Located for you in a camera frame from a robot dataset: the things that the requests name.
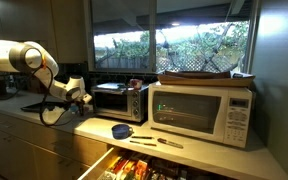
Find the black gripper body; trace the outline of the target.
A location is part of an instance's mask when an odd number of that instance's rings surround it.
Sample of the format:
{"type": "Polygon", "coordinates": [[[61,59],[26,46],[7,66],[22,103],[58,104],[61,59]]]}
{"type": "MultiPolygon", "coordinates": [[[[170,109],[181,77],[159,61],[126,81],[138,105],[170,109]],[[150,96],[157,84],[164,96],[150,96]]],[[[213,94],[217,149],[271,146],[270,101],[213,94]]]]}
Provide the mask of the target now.
{"type": "Polygon", "coordinates": [[[89,107],[87,104],[84,104],[81,102],[74,102],[70,105],[69,110],[72,113],[79,114],[80,116],[84,116],[89,111],[89,107]]]}

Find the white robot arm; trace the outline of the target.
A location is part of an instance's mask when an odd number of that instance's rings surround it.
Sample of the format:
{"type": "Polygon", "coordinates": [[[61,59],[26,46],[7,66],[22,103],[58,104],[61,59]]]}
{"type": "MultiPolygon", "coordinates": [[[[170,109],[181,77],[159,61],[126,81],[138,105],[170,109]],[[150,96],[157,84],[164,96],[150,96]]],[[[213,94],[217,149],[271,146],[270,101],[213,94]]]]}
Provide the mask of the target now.
{"type": "Polygon", "coordinates": [[[33,41],[0,40],[0,72],[29,73],[48,88],[49,93],[63,101],[74,102],[81,115],[84,105],[92,100],[85,90],[82,76],[72,75],[67,84],[55,80],[59,66],[50,53],[33,41]]]}

